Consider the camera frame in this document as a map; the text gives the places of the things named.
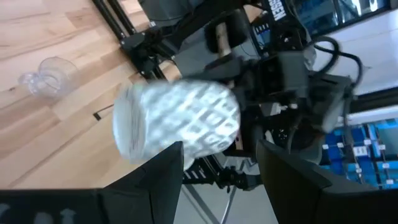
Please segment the gray floor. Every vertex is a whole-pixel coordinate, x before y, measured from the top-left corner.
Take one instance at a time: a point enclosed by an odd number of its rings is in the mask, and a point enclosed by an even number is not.
[[[232,161],[231,159],[228,161],[229,166],[235,165],[236,163],[236,160],[233,158]],[[244,171],[247,174],[259,173],[258,167],[256,166],[251,170],[244,169]],[[229,199],[229,194],[227,194],[226,189],[221,190],[216,185],[194,185],[194,188],[220,222]],[[190,202],[192,196],[190,194],[184,194],[183,191],[187,192],[184,186],[178,201],[174,223],[211,223],[210,219],[195,202],[193,202],[195,206],[192,205]],[[244,192],[238,189],[226,223],[277,223],[265,188],[263,186],[258,186],[250,192]]]

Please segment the wooden table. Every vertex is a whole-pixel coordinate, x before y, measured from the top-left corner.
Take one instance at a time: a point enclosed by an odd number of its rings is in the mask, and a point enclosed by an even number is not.
[[[138,30],[148,27],[137,0],[121,5]],[[112,109],[93,116],[142,78],[91,0],[0,0],[0,32],[0,189],[104,187],[139,166],[119,156]],[[49,100],[18,85],[54,56],[79,69],[71,93]]]

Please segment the black cable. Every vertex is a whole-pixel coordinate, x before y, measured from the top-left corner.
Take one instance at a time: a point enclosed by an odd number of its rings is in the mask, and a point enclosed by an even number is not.
[[[340,52],[340,45],[338,44],[338,42],[331,37],[325,37],[325,36],[316,37],[315,39],[311,40],[307,44],[306,48],[309,48],[312,45],[315,45],[315,47],[316,47],[316,44],[319,42],[331,43],[333,46],[333,50],[325,49],[325,50],[328,50],[328,53],[331,53],[331,58],[330,58],[329,62],[323,68],[321,68],[319,71],[317,71],[313,74],[313,78],[315,78],[315,80],[322,79],[326,75],[326,72],[329,71],[331,68],[333,68],[333,66],[335,66],[335,64],[338,60],[338,56],[339,56],[338,52]]]
[[[248,53],[244,50],[244,48],[243,48],[242,45],[241,45],[241,48],[242,48],[243,52],[244,52],[245,54],[247,54],[248,56],[251,56],[251,57],[258,57],[258,55],[251,55],[251,54],[248,54]]]
[[[111,108],[112,106],[114,106],[114,105],[106,106],[106,107],[100,109],[99,111],[95,112],[94,114],[98,114],[99,112],[104,111],[104,110],[106,110],[106,109],[109,109],[109,108]]]
[[[324,47],[320,47],[318,45],[316,45],[317,42],[321,42],[321,41],[327,41],[332,43],[333,45],[333,50],[330,49],[326,49]],[[356,64],[358,65],[358,76],[356,77],[355,81],[352,82],[351,86],[348,87],[343,95],[343,100],[344,105],[343,105],[343,131],[344,131],[344,136],[345,139],[347,141],[347,143],[353,147],[354,146],[354,141],[353,141],[353,137],[351,134],[351,131],[348,127],[348,115],[349,115],[349,106],[354,98],[354,89],[361,83],[362,79],[363,79],[363,64],[361,59],[358,56],[355,56],[353,54],[348,54],[348,53],[344,53],[340,51],[339,45],[337,43],[337,41],[335,39],[332,39],[330,37],[321,37],[321,38],[316,38],[313,41],[311,41],[308,46],[310,45],[314,45],[314,47],[317,50],[320,50],[322,52],[326,52],[332,55],[330,61],[328,62],[328,64],[323,67],[321,70],[317,71],[314,75],[318,75],[317,77],[314,78],[322,78],[322,76],[325,75],[325,73],[327,71],[329,71],[329,69],[331,69],[335,63],[338,60],[339,56],[342,57],[346,57],[346,58],[350,58],[352,60],[354,60],[356,62]]]
[[[352,89],[356,88],[362,81],[363,79],[363,64],[361,59],[353,54],[349,54],[349,53],[344,53],[344,52],[335,52],[334,50],[330,50],[330,49],[326,49],[324,47],[320,47],[318,45],[314,45],[315,49],[329,53],[329,54],[337,54],[338,56],[342,56],[342,57],[346,57],[346,58],[350,58],[352,60],[354,60],[356,62],[356,64],[358,65],[358,76],[355,80],[355,82],[353,82],[353,84],[351,85]]]

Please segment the wire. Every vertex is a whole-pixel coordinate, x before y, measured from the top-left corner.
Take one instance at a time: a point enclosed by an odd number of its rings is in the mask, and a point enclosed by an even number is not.
[[[333,45],[333,50],[330,49],[326,49],[324,47],[320,47],[318,46],[316,43],[318,42],[329,42]],[[321,70],[315,72],[314,74],[314,79],[321,79],[322,77],[324,77],[326,75],[326,72],[329,71],[337,62],[339,56],[342,57],[346,57],[346,58],[350,58],[352,60],[354,60],[358,66],[358,76],[356,77],[355,81],[352,82],[352,84],[350,85],[350,87],[348,87],[343,95],[343,100],[344,105],[343,105],[343,131],[344,131],[344,136],[345,139],[347,140],[347,143],[353,147],[354,146],[354,141],[353,141],[353,137],[351,134],[351,131],[348,127],[348,115],[349,115],[349,107],[350,104],[354,98],[354,89],[356,87],[358,87],[358,85],[362,82],[363,80],[363,64],[361,59],[358,56],[355,56],[353,54],[348,54],[348,53],[344,53],[340,51],[340,46],[338,45],[338,42],[335,39],[332,39],[331,37],[318,37],[314,40],[312,40],[310,43],[308,43],[308,46],[314,45],[314,47],[317,50],[320,50],[322,52],[326,52],[331,54],[331,59],[329,60],[329,62],[327,63],[327,65],[325,65]]]
[[[336,53],[338,56],[342,56],[342,57],[346,57],[346,58],[350,58],[350,59],[354,60],[356,62],[356,64],[358,65],[358,76],[357,76],[355,82],[353,82],[353,84],[351,85],[351,87],[353,89],[355,89],[361,83],[361,81],[363,79],[363,64],[362,64],[361,59],[358,56],[349,54],[349,53],[340,52],[340,51],[335,52],[334,50],[326,49],[326,48],[323,48],[323,47],[320,47],[317,45],[314,45],[314,47],[317,50],[320,50],[320,51],[323,51],[323,52],[326,52],[329,54]]]
[[[251,57],[258,57],[258,55],[251,55],[251,54],[248,54],[248,53],[244,50],[244,48],[243,48],[242,45],[241,45],[241,48],[242,48],[243,52],[244,52],[245,54],[247,54],[248,56],[251,56]]]
[[[340,45],[338,44],[338,42],[331,38],[331,37],[325,37],[325,36],[321,36],[321,37],[317,37],[313,40],[311,40],[307,46],[306,49],[311,47],[312,45],[314,45],[314,47],[316,48],[316,44],[319,42],[329,42],[332,44],[333,46],[333,50],[329,50],[329,49],[324,49],[323,47],[319,47],[323,50],[327,50],[326,52],[331,53],[331,58],[329,59],[329,62],[323,67],[321,68],[319,71],[315,72],[315,74],[313,74],[313,77],[315,78],[315,80],[320,80],[322,79],[325,75],[326,72],[329,71],[331,68],[333,68],[333,66],[335,66],[338,57],[339,57],[339,52],[340,52]]]
[[[114,105],[106,106],[106,107],[100,109],[99,111],[95,112],[94,114],[98,114],[99,112],[104,111],[104,110],[106,110],[106,109],[109,109],[109,108],[111,108],[112,106],[114,106]]]

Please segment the white wall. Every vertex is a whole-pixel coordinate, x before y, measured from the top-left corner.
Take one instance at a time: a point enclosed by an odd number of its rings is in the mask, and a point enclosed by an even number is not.
[[[368,67],[362,84],[356,90],[357,94],[398,86],[397,10],[372,17],[329,36],[340,42],[342,51],[359,56]],[[322,68],[329,58],[330,55],[317,51],[314,69]],[[340,57],[330,74],[356,78],[356,71],[356,64],[351,59]]]

